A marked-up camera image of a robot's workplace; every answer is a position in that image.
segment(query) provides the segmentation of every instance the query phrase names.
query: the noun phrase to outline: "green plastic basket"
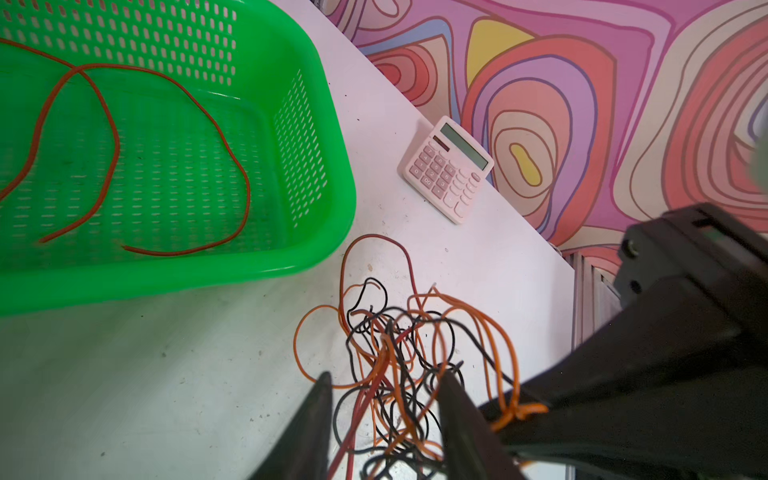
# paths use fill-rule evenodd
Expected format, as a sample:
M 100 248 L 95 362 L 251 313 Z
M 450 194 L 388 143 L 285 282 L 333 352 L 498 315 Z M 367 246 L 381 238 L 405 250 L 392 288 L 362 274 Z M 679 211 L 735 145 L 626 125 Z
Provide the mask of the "green plastic basket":
M 38 240 L 94 204 L 112 153 L 104 112 L 82 77 L 59 94 L 35 166 L 0 203 L 0 313 L 255 280 L 329 256 L 352 224 L 355 187 L 323 66 L 304 31 L 264 0 L 0 0 L 2 35 L 76 65 L 162 71 L 213 115 L 252 185 L 245 230 L 243 178 L 214 126 L 170 82 L 91 70 L 120 132 L 109 195 L 86 224 Z M 0 45 L 0 187 L 21 170 L 45 98 L 67 68 Z

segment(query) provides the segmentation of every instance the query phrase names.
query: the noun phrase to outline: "tabletop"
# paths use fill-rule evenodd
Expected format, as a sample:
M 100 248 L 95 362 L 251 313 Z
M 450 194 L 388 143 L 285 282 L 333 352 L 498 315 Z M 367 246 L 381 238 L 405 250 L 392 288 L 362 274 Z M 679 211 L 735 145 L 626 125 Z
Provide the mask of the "tabletop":
M 570 351 L 572 268 L 490 186 L 461 226 L 427 203 L 397 166 L 432 125 L 308 0 L 274 1 L 326 70 L 357 189 L 349 236 L 295 276 L 0 319 L 7 478 L 246 478 L 311 386 L 293 359 L 296 324 L 338 302 L 341 255 L 363 233 L 409 250 L 420 291 L 436 283 L 499 321 L 523 379 Z M 391 304 L 405 302 L 408 271 L 395 247 L 356 247 L 345 281 L 368 275 Z M 332 313 L 308 320 L 306 368 L 347 379 L 343 340 Z M 468 393 L 483 402 L 480 355 L 466 339 L 458 345 Z

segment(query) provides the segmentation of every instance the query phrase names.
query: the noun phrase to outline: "calculator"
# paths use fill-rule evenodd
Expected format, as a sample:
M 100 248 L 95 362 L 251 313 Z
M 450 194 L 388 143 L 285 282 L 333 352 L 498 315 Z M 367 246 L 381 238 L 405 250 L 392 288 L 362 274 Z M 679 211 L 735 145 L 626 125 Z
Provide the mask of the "calculator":
M 493 158 L 477 140 L 443 117 L 402 175 L 453 223 L 464 223 L 493 165 Z

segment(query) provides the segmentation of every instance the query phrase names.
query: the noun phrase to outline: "tangled wires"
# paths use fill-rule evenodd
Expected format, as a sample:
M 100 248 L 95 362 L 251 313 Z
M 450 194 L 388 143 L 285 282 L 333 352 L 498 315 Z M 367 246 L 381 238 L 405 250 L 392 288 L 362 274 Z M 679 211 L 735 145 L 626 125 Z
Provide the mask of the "tangled wires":
M 352 248 L 366 238 L 388 241 L 402 250 L 408 262 L 413 294 L 406 300 L 406 307 L 389 305 L 389 294 L 376 278 L 369 277 L 363 283 L 344 288 L 346 260 Z M 311 381 L 315 379 L 303 368 L 296 345 L 305 320 L 320 309 L 336 311 L 339 326 L 346 334 L 346 349 L 353 383 L 334 385 L 334 389 L 346 390 L 333 413 L 333 434 L 339 443 L 339 451 L 329 467 L 328 479 L 336 473 L 344 455 L 347 458 L 348 479 L 352 478 L 354 455 L 370 455 L 360 472 L 362 479 L 391 478 L 389 470 L 400 462 L 412 468 L 417 478 L 432 478 L 443 470 L 442 446 L 435 439 L 440 430 L 434 406 L 441 378 L 446 372 L 456 375 L 464 385 L 461 372 L 463 361 L 455 358 L 456 334 L 468 336 L 483 357 L 485 384 L 488 399 L 498 397 L 502 415 L 491 424 L 498 431 L 515 419 L 524 419 L 532 413 L 547 412 L 541 403 L 520 404 L 518 361 L 511 340 L 502 327 L 475 307 L 440 293 L 433 285 L 427 293 L 418 293 L 413 277 L 413 267 L 408 251 L 400 243 L 378 234 L 362 235 L 355 239 L 344 253 L 339 282 L 339 305 L 320 305 L 311 309 L 299 322 L 293 337 L 293 354 L 301 373 Z M 344 299 L 350 291 L 359 289 L 357 301 L 345 308 Z M 383 294 L 383 304 L 361 306 L 368 289 Z M 448 305 L 442 312 L 427 310 L 430 301 Z M 456 314 L 463 312 L 474 324 L 472 332 Z M 422 334 L 432 333 L 431 345 Z M 503 346 L 511 358 L 512 374 L 502 372 L 501 351 L 495 335 L 502 338 Z M 505 383 L 512 394 L 505 396 Z M 339 434 L 339 412 L 345 402 L 355 397 L 352 420 L 347 433 Z M 370 411 L 372 442 L 365 448 L 356 449 L 358 426 Z

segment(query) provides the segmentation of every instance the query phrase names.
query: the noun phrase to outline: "colorful wallpaper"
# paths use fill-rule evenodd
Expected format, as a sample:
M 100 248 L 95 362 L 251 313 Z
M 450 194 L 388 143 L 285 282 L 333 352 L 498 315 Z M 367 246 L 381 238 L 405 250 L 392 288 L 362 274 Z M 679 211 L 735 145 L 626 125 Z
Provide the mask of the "colorful wallpaper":
M 325 0 L 433 123 L 496 159 L 541 235 L 615 273 L 631 224 L 701 201 L 768 233 L 748 177 L 768 113 L 768 2 Z

